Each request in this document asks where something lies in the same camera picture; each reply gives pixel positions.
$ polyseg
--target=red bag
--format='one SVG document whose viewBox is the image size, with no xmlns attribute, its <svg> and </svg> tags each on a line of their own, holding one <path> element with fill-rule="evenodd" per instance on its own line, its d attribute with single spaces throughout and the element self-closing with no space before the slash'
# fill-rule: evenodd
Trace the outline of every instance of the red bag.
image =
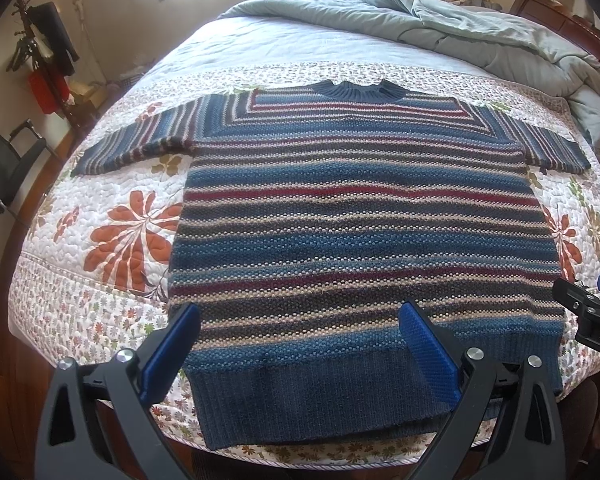
<svg viewBox="0 0 600 480">
<path fill-rule="evenodd" d="M 69 87 L 67 86 L 64 77 L 62 77 L 62 74 L 58 72 L 58 69 L 54 65 L 47 65 L 46 67 L 51 76 L 51 81 L 58 89 L 60 97 L 63 101 L 66 101 L 69 98 Z M 31 74 L 29 74 L 28 79 L 29 85 L 31 86 L 31 91 L 36 97 L 36 101 L 38 101 L 40 109 L 45 114 L 52 114 L 53 112 L 61 108 L 60 105 L 56 102 L 56 99 L 51 93 L 51 90 L 49 89 L 48 85 L 46 84 L 45 78 L 42 75 L 42 70 L 40 68 L 35 69 Z"/>
</svg>

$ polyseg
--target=metal screw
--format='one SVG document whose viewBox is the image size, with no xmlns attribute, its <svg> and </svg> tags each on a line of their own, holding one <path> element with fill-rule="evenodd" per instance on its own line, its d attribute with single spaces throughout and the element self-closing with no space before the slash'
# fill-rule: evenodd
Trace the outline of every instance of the metal screw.
<svg viewBox="0 0 600 480">
<path fill-rule="evenodd" d="M 58 368 L 61 370 L 67 370 L 74 365 L 75 361 L 71 357 L 64 357 L 58 361 Z"/>
<path fill-rule="evenodd" d="M 484 352 L 475 346 L 469 348 L 466 354 L 469 356 L 469 359 L 473 359 L 474 361 L 479 361 L 484 357 Z"/>
<path fill-rule="evenodd" d="M 131 348 L 123 348 L 120 352 L 116 354 L 116 361 L 120 361 L 121 363 L 128 363 L 131 359 L 134 358 L 136 353 Z"/>
<path fill-rule="evenodd" d="M 530 355 L 526 360 L 533 368 L 539 368 L 542 366 L 542 359 L 537 355 Z"/>
</svg>

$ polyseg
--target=wooden headboard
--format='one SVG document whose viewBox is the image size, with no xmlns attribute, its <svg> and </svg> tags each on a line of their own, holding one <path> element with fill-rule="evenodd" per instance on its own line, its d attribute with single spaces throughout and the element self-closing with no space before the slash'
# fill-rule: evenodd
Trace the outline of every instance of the wooden headboard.
<svg viewBox="0 0 600 480">
<path fill-rule="evenodd" d="M 600 62 L 600 31 L 579 16 L 573 16 L 561 4 L 552 0 L 516 0 L 509 13 L 550 28 Z"/>
</svg>

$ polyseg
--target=striped sweater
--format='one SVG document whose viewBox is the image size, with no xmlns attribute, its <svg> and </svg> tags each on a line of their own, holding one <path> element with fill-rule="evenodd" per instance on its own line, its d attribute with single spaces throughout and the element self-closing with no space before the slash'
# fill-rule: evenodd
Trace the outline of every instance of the striped sweater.
<svg viewBox="0 0 600 480">
<path fill-rule="evenodd" d="M 393 428 L 449 406 L 401 339 L 417 300 L 497 359 L 561 387 L 554 242 L 525 159 L 580 173 L 577 145 L 453 98 L 325 81 L 209 95 L 103 139 L 74 173 L 187 152 L 170 304 L 202 310 L 184 369 L 210 449 Z"/>
</svg>

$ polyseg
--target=sweater collar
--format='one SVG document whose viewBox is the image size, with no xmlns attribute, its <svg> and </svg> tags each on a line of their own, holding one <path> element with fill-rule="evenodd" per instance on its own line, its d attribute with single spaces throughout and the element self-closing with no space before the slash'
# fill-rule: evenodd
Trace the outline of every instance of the sweater collar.
<svg viewBox="0 0 600 480">
<path fill-rule="evenodd" d="M 343 101 L 354 101 L 359 103 L 395 103 L 402 99 L 406 90 L 397 84 L 382 79 L 377 85 L 362 86 L 343 81 L 334 84 L 327 79 L 312 85 L 319 94 Z"/>
</svg>

